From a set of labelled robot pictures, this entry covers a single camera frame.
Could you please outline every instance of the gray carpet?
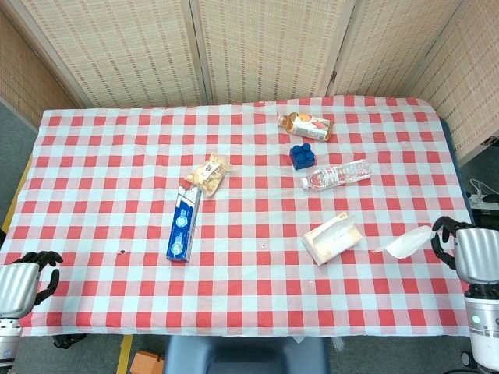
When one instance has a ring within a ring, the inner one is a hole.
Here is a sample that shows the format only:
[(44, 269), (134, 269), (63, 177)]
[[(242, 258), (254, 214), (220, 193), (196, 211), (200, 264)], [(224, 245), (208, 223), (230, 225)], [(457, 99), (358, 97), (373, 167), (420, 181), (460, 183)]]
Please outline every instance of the gray carpet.
[(499, 191), (499, 146), (489, 146), (468, 164), (461, 167), (461, 173), (466, 191), (476, 193), (469, 184), (471, 178), (478, 179), (492, 189)]
[(9, 210), (36, 138), (34, 130), (0, 103), (0, 223)]
[[(50, 337), (23, 340), (14, 369), (17, 374), (115, 373), (122, 337), (89, 335), (68, 350), (52, 346)], [(459, 368), (459, 354), (469, 350), (466, 337), (346, 337), (343, 352), (330, 344), (331, 374), (439, 374)], [(137, 351), (163, 355), (167, 337), (133, 338), (129, 364)]]
[[(36, 134), (0, 104), (0, 222), (3, 222), (19, 179), (33, 147)], [(478, 178), (499, 189), (494, 165), (499, 148), (489, 148), (461, 170), (468, 180)], [(85, 340), (61, 350), (50, 337), (24, 338), (16, 359), (18, 374), (114, 373), (122, 337), (89, 335)], [(133, 339), (132, 354), (138, 350), (164, 354), (167, 338), (139, 335)], [(348, 337), (345, 349), (336, 352), (331, 345), (331, 373), (442, 373), (460, 366), (459, 354), (469, 349), (466, 337)]]

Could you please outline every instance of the red and white checkered tablecloth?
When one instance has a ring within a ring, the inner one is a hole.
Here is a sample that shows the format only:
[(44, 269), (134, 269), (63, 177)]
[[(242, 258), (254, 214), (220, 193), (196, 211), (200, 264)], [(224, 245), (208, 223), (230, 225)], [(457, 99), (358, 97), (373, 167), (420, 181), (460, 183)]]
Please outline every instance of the red and white checkered tablecloth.
[[(372, 178), (303, 191), (310, 170), (294, 171), (288, 152), (306, 140), (276, 126), (292, 111), (335, 123), (328, 143), (311, 142), (318, 166), (366, 158)], [(190, 263), (171, 263), (179, 181), (212, 152), (237, 170), (202, 199)], [(342, 211), (365, 238), (318, 267), (299, 237)], [(404, 260), (370, 251), (441, 215), (469, 220), (421, 100), (46, 111), (0, 263), (64, 258), (55, 295), (23, 319), (26, 335), (466, 335), (462, 285), (429, 243)]]

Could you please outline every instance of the robotic arm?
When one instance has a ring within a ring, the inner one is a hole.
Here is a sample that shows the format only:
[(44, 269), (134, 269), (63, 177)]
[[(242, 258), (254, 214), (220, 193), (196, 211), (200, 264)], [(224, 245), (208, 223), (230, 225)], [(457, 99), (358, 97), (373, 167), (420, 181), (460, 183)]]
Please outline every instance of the robotic arm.
[(59, 270), (52, 271), (46, 289), (37, 293), (40, 273), (47, 265), (62, 262), (57, 252), (30, 252), (14, 263), (0, 267), (0, 374), (12, 368), (23, 328), (19, 319), (53, 295)]
[[(442, 241), (454, 237), (455, 257), (444, 252)], [(434, 226), (431, 247), (442, 262), (469, 284), (465, 292), (466, 314), (473, 357), (482, 373), (499, 372), (499, 231), (476, 228), (449, 217)]]

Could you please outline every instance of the bread snack package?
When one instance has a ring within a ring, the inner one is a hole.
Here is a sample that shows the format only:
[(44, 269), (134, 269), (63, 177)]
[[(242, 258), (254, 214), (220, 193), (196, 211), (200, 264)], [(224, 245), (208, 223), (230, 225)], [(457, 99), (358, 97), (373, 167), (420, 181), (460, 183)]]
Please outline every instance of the bread snack package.
[(233, 170), (230, 163), (214, 153), (210, 158), (187, 175), (186, 180), (197, 185), (206, 196), (212, 196), (227, 171)]

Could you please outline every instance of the woven screen panel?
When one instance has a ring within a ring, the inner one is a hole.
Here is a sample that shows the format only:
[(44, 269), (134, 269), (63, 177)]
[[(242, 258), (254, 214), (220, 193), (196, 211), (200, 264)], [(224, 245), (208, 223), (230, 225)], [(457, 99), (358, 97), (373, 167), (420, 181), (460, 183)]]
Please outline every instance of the woven screen panel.
[(45, 109), (75, 104), (0, 12), (0, 96), (35, 127)]
[(458, 159), (499, 130), (499, 2), (463, 6), (409, 89), (448, 121)]
[(198, 0), (213, 102), (324, 96), (347, 1)]
[(182, 0), (23, 0), (96, 107), (200, 104)]
[(360, 19), (342, 46), (346, 53), (331, 94), (397, 96), (458, 3), (365, 0), (354, 10)]

